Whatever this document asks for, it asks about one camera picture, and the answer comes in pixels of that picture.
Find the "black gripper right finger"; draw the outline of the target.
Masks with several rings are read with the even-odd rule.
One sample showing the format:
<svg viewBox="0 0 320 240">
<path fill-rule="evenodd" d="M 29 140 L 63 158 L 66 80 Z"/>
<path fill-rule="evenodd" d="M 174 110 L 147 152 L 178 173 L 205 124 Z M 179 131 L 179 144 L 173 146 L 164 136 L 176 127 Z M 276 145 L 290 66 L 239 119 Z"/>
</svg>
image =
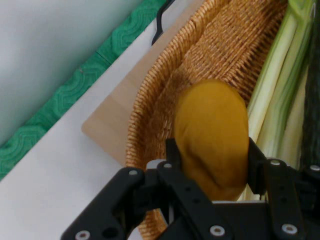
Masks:
<svg viewBox="0 0 320 240">
<path fill-rule="evenodd" d="M 276 158 L 266 158 L 255 142 L 248 147 L 247 183 L 254 194 L 267 195 L 273 240 L 320 238 L 320 171 L 301 170 Z"/>
</svg>

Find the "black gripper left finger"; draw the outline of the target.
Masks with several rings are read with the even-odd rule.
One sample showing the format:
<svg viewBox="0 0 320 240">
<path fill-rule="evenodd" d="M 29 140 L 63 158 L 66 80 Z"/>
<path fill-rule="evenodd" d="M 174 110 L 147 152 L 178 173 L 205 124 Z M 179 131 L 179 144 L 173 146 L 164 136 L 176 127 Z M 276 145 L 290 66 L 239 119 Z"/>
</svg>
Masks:
<svg viewBox="0 0 320 240">
<path fill-rule="evenodd" d="M 63 240 L 126 240 L 152 210 L 163 210 L 162 240 L 231 240 L 231 226 L 181 171 L 176 142 L 165 142 L 166 158 L 156 168 L 119 170 L 64 231 Z"/>
</svg>

